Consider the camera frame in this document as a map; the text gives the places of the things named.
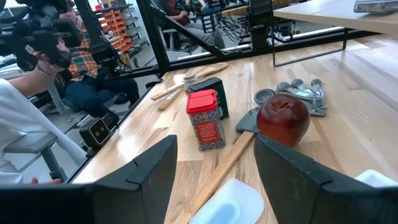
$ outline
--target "plaid shirt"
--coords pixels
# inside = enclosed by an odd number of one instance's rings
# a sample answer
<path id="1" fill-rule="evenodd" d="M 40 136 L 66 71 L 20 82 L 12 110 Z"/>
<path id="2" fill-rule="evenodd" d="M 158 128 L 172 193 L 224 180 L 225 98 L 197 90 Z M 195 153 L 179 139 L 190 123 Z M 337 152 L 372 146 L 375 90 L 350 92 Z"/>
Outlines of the plaid shirt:
<path id="1" fill-rule="evenodd" d="M 81 45 L 79 47 L 72 47 L 69 49 L 72 60 L 70 61 L 68 69 L 73 76 L 71 81 L 74 82 L 82 81 L 85 75 L 88 75 L 91 78 L 96 78 L 98 75 L 98 69 L 101 68 L 89 52 L 90 36 L 88 35 L 87 30 L 83 28 L 81 21 L 79 26 L 83 36 L 81 39 Z"/>

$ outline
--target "red lid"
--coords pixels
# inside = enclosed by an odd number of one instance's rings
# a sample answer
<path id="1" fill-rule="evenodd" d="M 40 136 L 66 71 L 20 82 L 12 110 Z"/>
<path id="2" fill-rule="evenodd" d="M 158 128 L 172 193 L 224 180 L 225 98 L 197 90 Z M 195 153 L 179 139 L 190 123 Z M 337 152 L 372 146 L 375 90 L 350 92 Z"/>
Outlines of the red lid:
<path id="1" fill-rule="evenodd" d="M 198 114 L 217 108 L 217 94 L 215 90 L 203 90 L 189 94 L 187 114 Z"/>

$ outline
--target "apple stem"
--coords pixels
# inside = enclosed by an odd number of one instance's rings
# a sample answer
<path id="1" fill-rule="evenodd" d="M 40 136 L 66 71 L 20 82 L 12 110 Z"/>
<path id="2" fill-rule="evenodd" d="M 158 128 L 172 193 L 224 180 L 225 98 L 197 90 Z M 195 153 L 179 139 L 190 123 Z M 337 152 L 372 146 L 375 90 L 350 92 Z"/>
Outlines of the apple stem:
<path id="1" fill-rule="evenodd" d="M 289 105 L 289 102 L 285 101 L 284 103 L 282 103 L 282 105 L 279 107 L 279 109 L 286 108 L 286 107 L 288 107 L 288 105 Z"/>

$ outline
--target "red apple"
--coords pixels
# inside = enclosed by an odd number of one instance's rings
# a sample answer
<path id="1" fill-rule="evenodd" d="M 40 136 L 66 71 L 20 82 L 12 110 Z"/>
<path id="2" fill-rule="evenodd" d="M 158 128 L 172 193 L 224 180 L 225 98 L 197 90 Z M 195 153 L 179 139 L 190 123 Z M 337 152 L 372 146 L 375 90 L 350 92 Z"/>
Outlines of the red apple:
<path id="1" fill-rule="evenodd" d="M 260 134 L 294 147 L 310 126 L 310 114 L 299 99 L 279 94 L 262 104 L 257 114 Z"/>

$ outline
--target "dark green box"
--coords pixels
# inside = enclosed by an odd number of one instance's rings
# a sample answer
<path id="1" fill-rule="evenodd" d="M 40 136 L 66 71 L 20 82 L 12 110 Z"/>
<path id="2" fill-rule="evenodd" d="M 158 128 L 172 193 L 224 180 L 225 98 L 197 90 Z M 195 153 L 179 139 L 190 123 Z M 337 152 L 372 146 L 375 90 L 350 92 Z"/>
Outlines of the dark green box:
<path id="1" fill-rule="evenodd" d="M 217 77 L 209 78 L 203 82 L 192 85 L 191 90 L 194 92 L 201 90 L 216 90 L 218 104 L 217 110 L 220 115 L 220 120 L 223 121 L 229 118 L 228 105 L 226 102 L 223 81 L 221 79 Z"/>

